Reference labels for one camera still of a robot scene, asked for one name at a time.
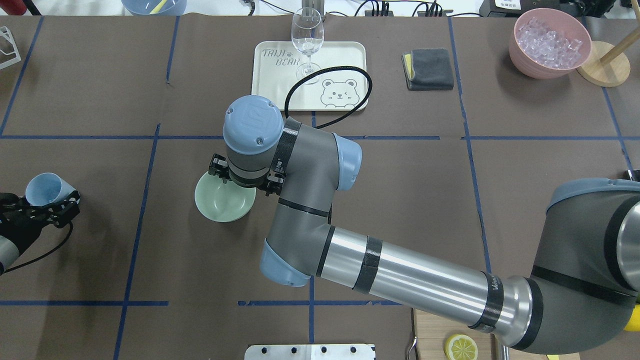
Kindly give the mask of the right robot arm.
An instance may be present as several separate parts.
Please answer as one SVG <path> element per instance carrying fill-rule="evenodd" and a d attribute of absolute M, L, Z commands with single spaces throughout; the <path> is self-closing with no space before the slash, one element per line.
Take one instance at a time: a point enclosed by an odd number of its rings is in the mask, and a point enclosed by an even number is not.
<path fill-rule="evenodd" d="M 579 353 L 611 340 L 639 294 L 639 183 L 580 178 L 560 185 L 530 276 L 502 278 L 335 224 L 336 192 L 354 185 L 361 146 L 301 123 L 259 95 L 220 121 L 226 155 L 209 174 L 242 191 L 276 194 L 260 270 L 303 287 L 320 278 L 355 292 L 494 334 L 525 353 Z"/>

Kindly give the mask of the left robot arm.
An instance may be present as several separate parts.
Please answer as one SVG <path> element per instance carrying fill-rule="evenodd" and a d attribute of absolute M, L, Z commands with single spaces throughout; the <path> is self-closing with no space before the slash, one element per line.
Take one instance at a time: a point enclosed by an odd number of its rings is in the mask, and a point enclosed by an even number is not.
<path fill-rule="evenodd" d="M 80 192 L 73 190 L 59 202 L 36 206 L 14 193 L 0 194 L 0 273 L 34 264 L 64 246 L 73 232 L 73 219 L 80 214 L 80 198 Z M 38 240 L 43 228 L 50 224 L 58 229 L 69 226 L 66 237 L 43 255 L 10 267 Z"/>

